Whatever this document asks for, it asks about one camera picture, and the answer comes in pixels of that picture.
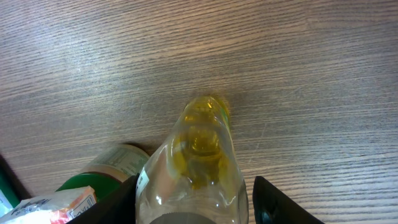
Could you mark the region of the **yellow liquid bottle silver cap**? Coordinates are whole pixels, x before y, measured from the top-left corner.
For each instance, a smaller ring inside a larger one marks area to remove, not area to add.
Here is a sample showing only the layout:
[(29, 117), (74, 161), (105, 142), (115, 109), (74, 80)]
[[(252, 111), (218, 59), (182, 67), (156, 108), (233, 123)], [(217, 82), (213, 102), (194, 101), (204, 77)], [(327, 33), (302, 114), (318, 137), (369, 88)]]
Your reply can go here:
[(229, 128), (215, 96), (194, 98), (142, 168), (136, 223), (247, 223), (248, 195)]

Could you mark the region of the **red Kleenex tissue pack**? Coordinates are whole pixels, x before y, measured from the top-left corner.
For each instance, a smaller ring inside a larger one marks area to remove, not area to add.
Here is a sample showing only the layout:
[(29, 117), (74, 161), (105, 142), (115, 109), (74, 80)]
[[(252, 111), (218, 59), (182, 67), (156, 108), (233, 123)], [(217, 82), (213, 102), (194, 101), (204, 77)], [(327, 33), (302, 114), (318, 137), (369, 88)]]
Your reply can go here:
[(97, 203), (90, 186), (61, 190), (20, 202), (1, 217), (2, 224), (66, 224)]

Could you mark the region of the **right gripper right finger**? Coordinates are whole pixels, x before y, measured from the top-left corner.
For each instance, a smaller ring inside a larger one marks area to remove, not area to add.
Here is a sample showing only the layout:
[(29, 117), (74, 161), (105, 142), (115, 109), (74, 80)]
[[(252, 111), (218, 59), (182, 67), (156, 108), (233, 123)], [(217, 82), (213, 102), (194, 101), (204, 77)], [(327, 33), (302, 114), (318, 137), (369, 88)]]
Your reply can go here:
[(252, 191), (257, 224), (323, 224), (262, 176), (256, 176)]

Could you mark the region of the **green lid jar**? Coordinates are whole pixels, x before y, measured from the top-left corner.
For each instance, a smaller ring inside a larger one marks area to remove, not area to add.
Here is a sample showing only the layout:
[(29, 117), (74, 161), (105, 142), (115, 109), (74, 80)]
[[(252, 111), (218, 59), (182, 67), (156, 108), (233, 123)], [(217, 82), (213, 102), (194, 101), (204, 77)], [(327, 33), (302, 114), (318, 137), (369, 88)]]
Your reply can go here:
[(98, 200), (105, 198), (131, 176), (141, 171), (149, 155), (131, 144), (118, 144), (101, 152), (79, 173), (69, 178), (61, 190), (90, 186)]

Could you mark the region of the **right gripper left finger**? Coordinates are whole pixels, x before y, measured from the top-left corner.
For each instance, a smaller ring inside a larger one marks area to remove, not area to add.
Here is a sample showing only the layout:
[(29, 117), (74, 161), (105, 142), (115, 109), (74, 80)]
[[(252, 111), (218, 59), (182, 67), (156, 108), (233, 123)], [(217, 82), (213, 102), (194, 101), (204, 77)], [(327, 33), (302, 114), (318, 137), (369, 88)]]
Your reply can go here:
[(70, 223), (135, 223), (136, 184), (136, 175), (129, 177), (124, 182), (99, 173), (84, 173), (73, 176), (67, 180), (67, 189), (90, 186), (95, 190), (97, 202), (71, 220)]

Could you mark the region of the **green 3M gloves package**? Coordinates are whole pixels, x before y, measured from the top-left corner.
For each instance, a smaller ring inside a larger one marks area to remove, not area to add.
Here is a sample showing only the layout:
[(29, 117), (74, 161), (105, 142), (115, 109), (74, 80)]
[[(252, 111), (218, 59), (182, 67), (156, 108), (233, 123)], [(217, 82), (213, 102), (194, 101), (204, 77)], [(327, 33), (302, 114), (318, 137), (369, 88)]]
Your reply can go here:
[(1, 169), (1, 217), (20, 203), (9, 176)]

